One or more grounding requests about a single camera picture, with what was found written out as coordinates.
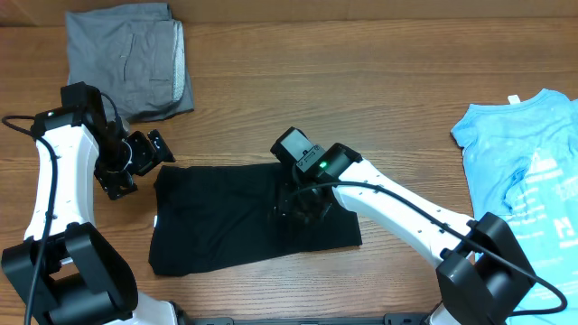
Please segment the black t-shirt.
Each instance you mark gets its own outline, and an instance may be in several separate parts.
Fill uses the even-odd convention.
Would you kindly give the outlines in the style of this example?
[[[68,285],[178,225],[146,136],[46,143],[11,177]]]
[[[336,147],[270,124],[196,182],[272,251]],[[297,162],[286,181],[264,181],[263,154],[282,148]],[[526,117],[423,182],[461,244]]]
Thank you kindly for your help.
[[[280,212],[290,180],[278,163],[162,167],[154,184],[153,272],[184,276],[361,245],[357,215],[337,204],[313,208],[322,220],[307,218],[296,204]]]

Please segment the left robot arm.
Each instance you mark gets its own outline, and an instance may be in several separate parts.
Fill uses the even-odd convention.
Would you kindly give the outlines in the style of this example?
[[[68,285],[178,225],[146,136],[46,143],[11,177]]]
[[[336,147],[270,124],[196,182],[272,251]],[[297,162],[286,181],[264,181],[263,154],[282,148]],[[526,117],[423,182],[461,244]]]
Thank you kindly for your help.
[[[26,130],[40,158],[33,216],[22,244],[2,253],[3,273],[43,325],[187,324],[174,302],[140,292],[126,260],[96,228],[94,185],[111,200],[136,191],[133,178],[172,152],[156,130],[129,133],[107,120],[109,95],[84,82],[61,88],[61,106]]]

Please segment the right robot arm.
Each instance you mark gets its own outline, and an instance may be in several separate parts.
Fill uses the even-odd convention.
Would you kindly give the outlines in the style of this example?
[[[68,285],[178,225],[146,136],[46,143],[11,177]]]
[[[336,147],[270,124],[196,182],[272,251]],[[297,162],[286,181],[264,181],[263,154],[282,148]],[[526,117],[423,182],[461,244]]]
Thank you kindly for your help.
[[[425,315],[389,324],[503,324],[535,284],[508,224],[444,209],[395,183],[344,144],[324,150],[291,127],[271,152],[289,181],[275,215],[292,227],[318,225],[332,209],[365,216],[410,245],[435,270],[441,301]]]

